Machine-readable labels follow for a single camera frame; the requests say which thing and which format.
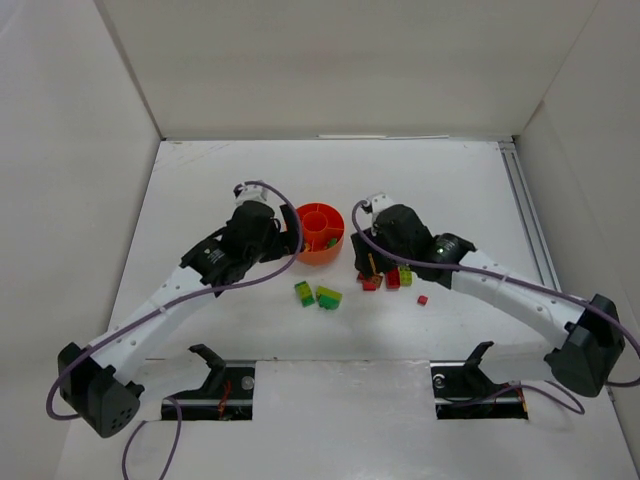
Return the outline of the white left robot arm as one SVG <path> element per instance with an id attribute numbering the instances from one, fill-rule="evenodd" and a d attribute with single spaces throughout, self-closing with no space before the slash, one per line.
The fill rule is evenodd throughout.
<path id="1" fill-rule="evenodd" d="M 250 286 L 245 275 L 256 264 L 294 259 L 303 245 L 290 203 L 274 211 L 262 200 L 239 201 L 226 224 L 187 251 L 129 318 L 84 347 L 71 342 L 59 352 L 52 391 L 72 409 L 69 417 L 110 438 L 149 401 L 217 388 L 226 363 L 202 344 L 156 364 L 149 355 L 223 292 Z"/>

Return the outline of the large red lego brick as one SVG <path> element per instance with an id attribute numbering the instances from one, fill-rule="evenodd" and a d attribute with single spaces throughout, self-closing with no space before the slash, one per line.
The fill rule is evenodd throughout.
<path id="1" fill-rule="evenodd" d="M 393 268 L 385 273 L 385 286 L 387 290 L 398 290 L 401 288 L 401 278 L 397 268 Z"/>

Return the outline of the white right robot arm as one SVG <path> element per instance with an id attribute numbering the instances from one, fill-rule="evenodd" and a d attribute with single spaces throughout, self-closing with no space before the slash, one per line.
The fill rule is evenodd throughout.
<path id="1" fill-rule="evenodd" d="M 480 343 L 458 371 L 465 396 L 521 380 L 556 382 L 593 398 L 606 386 L 626 345 L 639 344 L 620 323 L 617 307 L 596 294 L 590 300 L 552 290 L 511 273 L 471 241 L 451 233 L 434 235 L 415 211 L 379 194 L 357 202 L 352 212 L 371 217 L 351 236 L 355 267 L 365 277 L 406 267 L 419 279 L 468 295 L 526 325 L 542 340 L 529 345 Z"/>

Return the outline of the lime long lego brick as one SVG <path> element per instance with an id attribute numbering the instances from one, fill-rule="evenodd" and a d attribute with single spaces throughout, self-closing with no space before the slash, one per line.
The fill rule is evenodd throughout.
<path id="1" fill-rule="evenodd" d="M 399 266 L 399 281 L 402 287 L 410 287 L 413 283 L 413 272 L 408 266 Z"/>

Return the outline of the red ridged lego piece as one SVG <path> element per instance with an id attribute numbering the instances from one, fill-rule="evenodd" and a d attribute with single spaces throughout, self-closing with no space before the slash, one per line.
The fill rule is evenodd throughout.
<path id="1" fill-rule="evenodd" d="M 376 291 L 380 288 L 379 281 L 363 280 L 361 285 L 363 291 Z"/>

